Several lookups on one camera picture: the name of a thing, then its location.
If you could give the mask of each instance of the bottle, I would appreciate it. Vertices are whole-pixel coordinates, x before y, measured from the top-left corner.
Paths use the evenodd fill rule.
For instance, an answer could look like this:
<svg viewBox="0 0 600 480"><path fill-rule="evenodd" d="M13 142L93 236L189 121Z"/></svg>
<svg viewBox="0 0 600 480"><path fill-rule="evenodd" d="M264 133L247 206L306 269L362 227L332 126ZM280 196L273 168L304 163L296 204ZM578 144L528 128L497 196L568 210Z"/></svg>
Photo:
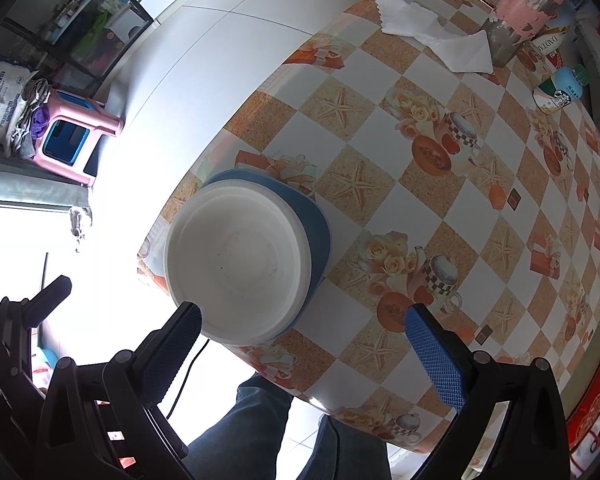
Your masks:
<svg viewBox="0 0 600 480"><path fill-rule="evenodd" d="M534 89L534 99L545 114L553 114L582 97L582 87L589 84L589 74L582 65L564 66Z"/></svg>

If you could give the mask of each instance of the glass cabinet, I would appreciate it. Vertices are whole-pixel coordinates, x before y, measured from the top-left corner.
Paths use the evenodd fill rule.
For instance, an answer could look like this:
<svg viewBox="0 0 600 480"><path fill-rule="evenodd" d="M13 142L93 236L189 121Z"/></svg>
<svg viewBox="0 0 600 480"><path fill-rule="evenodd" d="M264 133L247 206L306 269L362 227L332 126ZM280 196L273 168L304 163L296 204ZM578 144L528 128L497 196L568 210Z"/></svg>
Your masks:
<svg viewBox="0 0 600 480"><path fill-rule="evenodd" d="M151 22L137 0L17 0L0 25L0 55L91 96Z"/></svg>

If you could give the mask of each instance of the purple cloth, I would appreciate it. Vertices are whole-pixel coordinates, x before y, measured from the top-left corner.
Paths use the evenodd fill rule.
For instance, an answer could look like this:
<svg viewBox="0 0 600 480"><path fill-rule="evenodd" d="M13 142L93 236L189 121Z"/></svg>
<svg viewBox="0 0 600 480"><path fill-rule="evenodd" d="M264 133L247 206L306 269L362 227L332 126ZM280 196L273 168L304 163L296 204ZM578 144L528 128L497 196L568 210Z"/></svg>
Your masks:
<svg viewBox="0 0 600 480"><path fill-rule="evenodd" d="M31 126L29 133L31 139L37 140L46 132L46 128L49 126L49 108L46 105L42 105L33 111L31 115Z"/></svg>

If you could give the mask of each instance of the white bowl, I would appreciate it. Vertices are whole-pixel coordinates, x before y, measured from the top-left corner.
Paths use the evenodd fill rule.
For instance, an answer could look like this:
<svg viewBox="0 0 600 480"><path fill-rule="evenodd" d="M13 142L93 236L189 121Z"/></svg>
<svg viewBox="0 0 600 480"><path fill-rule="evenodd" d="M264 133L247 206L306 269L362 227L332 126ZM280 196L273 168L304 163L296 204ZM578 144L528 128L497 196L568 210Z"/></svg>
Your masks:
<svg viewBox="0 0 600 480"><path fill-rule="evenodd" d="M209 184L189 198L167 237L166 280L176 304L202 311L202 333L229 345L269 340L296 318L311 253L300 219L267 187Z"/></svg>

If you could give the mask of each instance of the blue bowl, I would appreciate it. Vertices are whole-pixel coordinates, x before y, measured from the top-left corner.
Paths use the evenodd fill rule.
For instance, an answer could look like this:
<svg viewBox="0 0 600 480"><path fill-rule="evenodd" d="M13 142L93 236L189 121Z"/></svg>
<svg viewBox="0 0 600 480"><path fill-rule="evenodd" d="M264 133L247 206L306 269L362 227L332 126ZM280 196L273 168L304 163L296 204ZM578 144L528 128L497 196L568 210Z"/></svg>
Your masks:
<svg viewBox="0 0 600 480"><path fill-rule="evenodd" d="M219 182L220 180L247 180L267 187L289 204L302 222L302 227L304 227L311 251L311 280L309 281L309 290L307 291L300 312L298 312L298 315L291 324L276 336L279 337L290 330L300 316L302 316L302 313L320 284L324 269L327 267L327 262L329 261L329 255L331 254L331 231L329 224L313 200L275 178L256 173L255 171L227 170L211 177L204 183L204 186Z"/></svg>

